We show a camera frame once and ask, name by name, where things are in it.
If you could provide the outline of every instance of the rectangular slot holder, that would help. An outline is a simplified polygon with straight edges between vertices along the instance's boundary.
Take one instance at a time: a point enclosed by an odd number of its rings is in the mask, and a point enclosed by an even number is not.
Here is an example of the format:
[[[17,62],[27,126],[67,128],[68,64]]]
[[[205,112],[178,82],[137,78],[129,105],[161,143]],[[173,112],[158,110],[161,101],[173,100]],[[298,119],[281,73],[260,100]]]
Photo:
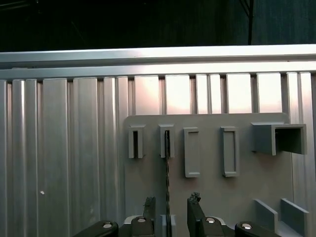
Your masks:
[[[175,156],[174,147],[174,125],[173,124],[160,124],[160,157],[166,158],[165,145],[164,145],[164,133],[169,131],[169,147],[170,147],[170,158]]]
[[[185,127],[183,130],[185,176],[186,178],[198,178],[200,176],[198,128]]]
[[[285,151],[307,153],[306,125],[279,123],[252,123],[253,151],[276,156]]]
[[[224,177],[239,176],[239,136],[236,127],[221,127]]]
[[[131,125],[128,128],[128,158],[144,157],[144,127]]]

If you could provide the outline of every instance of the gray plastic bracket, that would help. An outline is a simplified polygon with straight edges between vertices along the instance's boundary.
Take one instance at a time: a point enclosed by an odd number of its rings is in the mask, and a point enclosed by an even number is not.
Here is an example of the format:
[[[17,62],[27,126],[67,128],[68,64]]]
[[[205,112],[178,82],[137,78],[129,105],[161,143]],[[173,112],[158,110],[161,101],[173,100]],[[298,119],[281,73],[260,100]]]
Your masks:
[[[305,155],[305,124],[252,123],[253,151],[275,156],[279,151]]]
[[[144,157],[144,127],[131,125],[128,128],[128,158]]]
[[[174,125],[173,124],[160,124],[160,157],[166,157],[166,150],[164,145],[164,133],[169,131],[169,145],[170,145],[170,158],[174,158]]]
[[[309,236],[308,215],[308,211],[285,198],[281,199],[281,221],[304,237]]]
[[[239,176],[239,136],[236,127],[221,127],[224,177]]]
[[[198,178],[200,176],[198,128],[185,127],[183,131],[185,176],[187,178]]]
[[[260,226],[277,233],[278,216],[277,212],[262,201],[255,199],[256,222]]]

